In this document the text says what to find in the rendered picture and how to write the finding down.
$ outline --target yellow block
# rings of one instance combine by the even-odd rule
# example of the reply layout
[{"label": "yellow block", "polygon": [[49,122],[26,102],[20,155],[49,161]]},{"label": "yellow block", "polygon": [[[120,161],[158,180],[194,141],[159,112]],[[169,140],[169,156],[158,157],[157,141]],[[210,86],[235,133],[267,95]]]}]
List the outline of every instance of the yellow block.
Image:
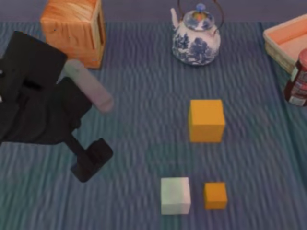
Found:
[{"label": "yellow block", "polygon": [[189,137],[191,142],[221,142],[225,129],[222,100],[191,100]]},{"label": "yellow block", "polygon": [[226,208],[227,192],[225,183],[206,183],[203,193],[206,209]]}]

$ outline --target large orange cube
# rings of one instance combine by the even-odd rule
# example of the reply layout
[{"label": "large orange cube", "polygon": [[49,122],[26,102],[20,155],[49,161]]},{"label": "large orange cube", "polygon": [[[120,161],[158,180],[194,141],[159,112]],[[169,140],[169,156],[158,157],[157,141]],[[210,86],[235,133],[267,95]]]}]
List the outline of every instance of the large orange cube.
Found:
[{"label": "large orange cube", "polygon": [[225,183],[206,183],[204,188],[206,209],[224,209],[227,205]]},{"label": "large orange cube", "polygon": [[191,142],[221,142],[226,122],[222,100],[191,100],[189,138]]},{"label": "large orange cube", "polygon": [[48,0],[40,21],[49,45],[87,68],[100,67],[106,42],[101,0]]}]

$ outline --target teapot spout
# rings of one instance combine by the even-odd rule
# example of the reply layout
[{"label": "teapot spout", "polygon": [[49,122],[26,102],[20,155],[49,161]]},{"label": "teapot spout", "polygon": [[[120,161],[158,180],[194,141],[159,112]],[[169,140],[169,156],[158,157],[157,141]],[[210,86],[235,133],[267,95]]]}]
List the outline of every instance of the teapot spout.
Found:
[{"label": "teapot spout", "polygon": [[172,14],[172,22],[173,22],[173,26],[174,29],[176,29],[179,25],[178,23],[178,18],[177,18],[177,14],[174,8],[171,8],[171,14]]}]

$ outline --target background wall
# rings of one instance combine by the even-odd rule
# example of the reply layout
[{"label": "background wall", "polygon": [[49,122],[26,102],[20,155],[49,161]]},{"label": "background wall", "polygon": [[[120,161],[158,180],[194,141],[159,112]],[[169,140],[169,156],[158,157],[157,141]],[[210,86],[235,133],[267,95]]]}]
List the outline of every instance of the background wall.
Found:
[{"label": "background wall", "polygon": [[[102,0],[105,20],[170,21],[176,0]],[[228,22],[279,22],[307,13],[307,0],[218,0]],[[0,22],[38,22],[47,0],[0,0]],[[189,11],[199,2],[181,0]],[[212,0],[204,1],[218,16]]]}]

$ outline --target porcelain teapot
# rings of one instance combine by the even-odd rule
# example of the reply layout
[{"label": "porcelain teapot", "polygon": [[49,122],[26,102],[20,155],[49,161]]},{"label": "porcelain teapot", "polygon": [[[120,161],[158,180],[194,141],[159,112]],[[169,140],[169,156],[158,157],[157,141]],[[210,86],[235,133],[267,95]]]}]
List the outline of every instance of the porcelain teapot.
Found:
[{"label": "porcelain teapot", "polygon": [[[224,13],[218,6],[224,23]],[[174,8],[171,9],[174,26],[172,52],[179,60],[194,66],[203,66],[212,62],[219,53],[221,37],[219,28],[215,25],[214,17],[206,11],[204,4],[198,4],[195,11],[184,15],[180,3],[178,8],[182,14],[180,21]]]}]

